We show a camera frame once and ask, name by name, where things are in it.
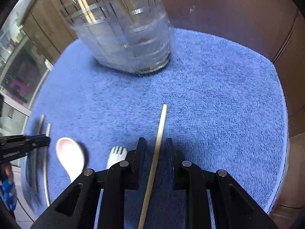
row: wooden stick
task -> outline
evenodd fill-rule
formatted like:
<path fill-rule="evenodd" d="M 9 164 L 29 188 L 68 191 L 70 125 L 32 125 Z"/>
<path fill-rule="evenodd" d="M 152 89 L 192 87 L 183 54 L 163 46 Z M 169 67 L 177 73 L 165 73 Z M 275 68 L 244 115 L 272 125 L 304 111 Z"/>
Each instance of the wooden stick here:
<path fill-rule="evenodd" d="M 153 153 L 153 158 L 152 158 L 153 160 L 152 160 L 152 165 L 150 167 L 150 173 L 149 173 L 149 177 L 148 177 L 147 188 L 146 188 L 146 192 L 145 192 L 145 196 L 144 196 L 144 202 L 143 202 L 143 206 L 142 206 L 141 217 L 140 217 L 138 229 L 143 229 L 143 227 L 144 227 L 149 199 L 150 199 L 150 195 L 152 192 L 153 182 L 155 179 L 158 160 L 159 160 L 159 152 L 160 152 L 160 147 L 161 147 L 161 142 L 162 142 L 162 136 L 163 136 L 163 130 L 164 130 L 164 124 L 165 124 L 165 118 L 166 118 L 166 111 L 167 111 L 167 105 L 163 104 L 158 133 L 157 133 L 156 145 L 155 145 L 155 150 Z"/>
<path fill-rule="evenodd" d="M 42 114 L 40 117 L 39 125 L 38 125 L 38 131 L 37 134 L 40 135 L 42 131 L 42 125 L 43 121 L 45 120 L 45 115 Z M 37 148 L 34 149 L 34 169 L 33 169 L 33 178 L 34 178 L 34 188 L 35 191 L 38 192 L 38 186 L 37 186 Z"/>
<path fill-rule="evenodd" d="M 51 131 L 51 124 L 48 123 L 47 125 L 47 132 L 45 135 L 47 137 L 50 136 Z M 45 201 L 47 202 L 48 207 L 50 206 L 50 199 L 49 199 L 49 193 L 48 193 L 48 180 L 47 180 L 47 157 L 48 157 L 48 147 L 45 147 L 44 155 L 43 155 L 43 187 L 45 190 Z"/>
<path fill-rule="evenodd" d="M 83 14 L 86 17 L 87 21 L 88 22 L 95 21 L 95 18 L 94 18 L 94 15 L 92 14 L 92 12 L 90 10 L 86 11 L 86 9 L 89 8 L 87 1 L 86 0 L 77 0 L 77 1 L 78 1 L 80 8 L 83 10 Z"/>

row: wooden cabinet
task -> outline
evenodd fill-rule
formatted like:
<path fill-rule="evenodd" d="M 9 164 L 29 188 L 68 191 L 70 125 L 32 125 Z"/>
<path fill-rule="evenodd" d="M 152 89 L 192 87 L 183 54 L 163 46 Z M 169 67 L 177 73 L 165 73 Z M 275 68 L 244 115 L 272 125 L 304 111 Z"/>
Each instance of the wooden cabinet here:
<path fill-rule="evenodd" d="M 77 37 L 60 13 L 59 0 L 37 0 L 31 14 L 56 49 L 63 50 Z"/>
<path fill-rule="evenodd" d="M 41 53 L 51 62 L 55 63 L 60 52 L 42 31 L 34 17 L 29 14 L 23 25 L 23 30 Z"/>

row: blue fluffy mat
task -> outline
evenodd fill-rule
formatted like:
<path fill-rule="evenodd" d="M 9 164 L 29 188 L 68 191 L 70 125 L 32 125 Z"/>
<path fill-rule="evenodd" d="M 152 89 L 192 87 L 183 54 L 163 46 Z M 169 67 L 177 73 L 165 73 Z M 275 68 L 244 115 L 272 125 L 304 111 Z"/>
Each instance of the blue fluffy mat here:
<path fill-rule="evenodd" d="M 139 137 L 147 140 L 141 187 L 126 191 L 125 228 L 137 228 L 162 104 L 168 104 L 164 139 L 171 137 L 187 160 L 215 172 L 227 170 L 268 212 L 286 165 L 287 113 L 272 63 L 226 39 L 175 29 L 176 48 L 166 69 L 134 76 L 100 66 L 77 40 L 61 55 L 44 82 L 28 121 L 26 134 L 36 134 L 41 114 L 51 123 L 48 186 L 51 202 L 69 185 L 59 163 L 56 141 L 71 137 L 88 151 L 87 167 L 106 168 L 113 146 L 128 150 Z M 28 159 L 22 188 L 34 214 L 46 209 L 42 152 L 39 193 L 33 192 Z M 145 228 L 184 228 L 185 195 L 172 191 L 164 145 L 149 203 Z"/>

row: blue towel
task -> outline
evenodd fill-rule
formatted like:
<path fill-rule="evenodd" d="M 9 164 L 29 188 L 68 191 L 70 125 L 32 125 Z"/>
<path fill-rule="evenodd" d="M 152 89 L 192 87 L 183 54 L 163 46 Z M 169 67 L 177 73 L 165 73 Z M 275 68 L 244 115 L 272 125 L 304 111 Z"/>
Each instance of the blue towel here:
<path fill-rule="evenodd" d="M 187 160 L 202 169 L 227 170 L 266 211 L 275 202 L 286 165 L 287 113 L 272 63 L 232 41 L 175 29 L 176 46 L 159 73 L 136 76 L 104 68 L 82 41 L 62 53 L 38 94 L 26 134 L 45 114 L 51 123 L 48 187 L 51 202 L 70 184 L 57 159 L 56 141 L 70 137 L 88 153 L 87 168 L 106 168 L 113 146 L 136 148 L 147 140 L 138 191 L 125 197 L 125 228 L 137 228 L 155 147 L 162 104 L 168 104 L 164 140 L 173 139 Z M 161 147 L 145 228 L 184 228 L 185 194 L 172 191 Z M 22 188 L 34 214 L 46 209 L 42 157 L 39 192 L 33 191 L 32 159 Z"/>

